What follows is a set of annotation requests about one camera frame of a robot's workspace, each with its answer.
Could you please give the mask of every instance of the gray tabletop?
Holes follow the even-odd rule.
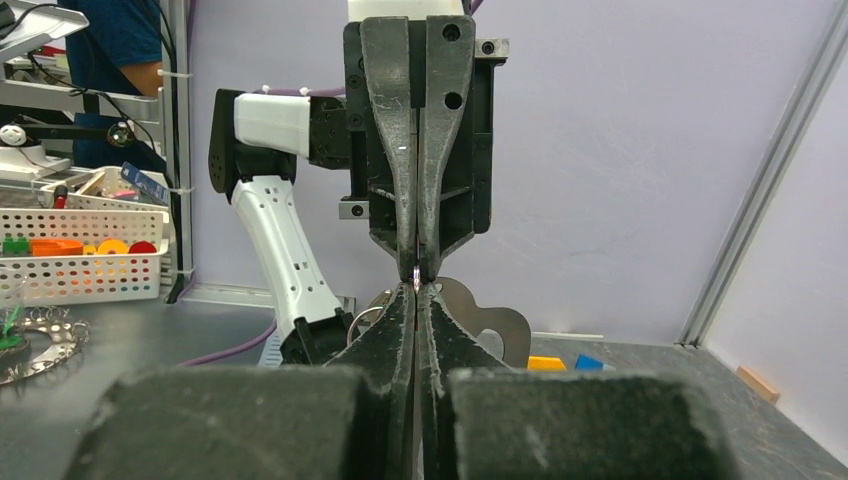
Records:
[[[569,367],[584,354],[617,369],[676,372],[701,385],[746,479],[848,479],[848,468],[707,351],[534,338],[531,354],[560,357]]]
[[[121,374],[247,342],[272,310],[158,301],[71,307],[91,326],[83,355],[55,374],[0,388],[0,479],[62,478],[100,395]],[[256,364],[260,349],[222,363]]]
[[[56,374],[0,389],[0,479],[60,479],[95,403],[118,376],[244,343],[273,319],[268,309],[155,301],[71,312],[91,325],[84,355]],[[498,348],[491,338],[482,343]],[[569,366],[586,354],[618,369],[675,371],[701,384],[724,420],[745,478],[848,479],[848,469],[708,352],[547,338],[534,338],[531,350]],[[261,346],[224,363],[255,364],[260,352]]]

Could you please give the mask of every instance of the wire basket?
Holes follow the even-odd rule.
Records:
[[[158,182],[160,185],[167,186],[165,176],[157,172],[144,171],[150,178]],[[78,210],[129,210],[129,211],[145,211],[145,212],[164,212],[169,213],[169,207],[162,205],[152,205],[147,203],[129,202],[126,200],[115,200],[104,195],[111,195],[123,190],[134,190],[129,182],[121,177],[121,167],[101,167],[77,175],[65,180],[51,183],[41,187],[44,203],[48,207],[53,206],[53,192],[60,185],[68,187],[69,192],[74,192],[76,189],[84,187],[86,183],[92,182],[92,186],[96,187],[101,193],[101,196],[87,195],[83,193],[68,193],[68,200],[65,202],[66,209]],[[168,225],[166,217],[165,235],[168,235],[172,244],[176,245],[176,232]],[[162,259],[160,283],[162,285],[171,285],[171,259],[165,257]]]
[[[159,296],[168,214],[143,211],[0,209],[5,237],[71,239],[98,245],[116,239],[130,245],[147,241],[150,254],[0,258],[0,291],[23,277],[25,306],[140,300]]]

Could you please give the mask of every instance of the wooden block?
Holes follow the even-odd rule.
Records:
[[[527,370],[565,370],[565,364],[557,357],[530,357]]]
[[[760,376],[754,373],[754,371],[749,367],[737,368],[736,375],[738,375],[746,385],[751,387],[752,390],[757,392],[759,396],[763,397],[765,401],[773,404],[777,402],[778,398],[780,398],[780,392],[766,383],[765,380],[760,378]]]

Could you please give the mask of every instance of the green toy piece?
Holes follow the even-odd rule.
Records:
[[[7,236],[3,239],[3,255],[4,256],[28,256],[29,255],[29,240],[26,237],[11,237]]]
[[[14,348],[18,346],[18,344],[21,343],[22,340],[23,338],[15,335],[0,338],[0,351],[7,350],[9,348]]]
[[[12,310],[12,313],[6,318],[6,324],[3,326],[2,337],[6,337],[9,335],[9,330],[12,329],[12,326],[15,324],[15,320],[18,319],[18,315],[21,314],[21,306],[18,305]]]

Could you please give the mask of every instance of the yellow block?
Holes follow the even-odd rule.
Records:
[[[565,364],[557,357],[530,357],[527,360],[527,370],[561,370],[565,371]]]

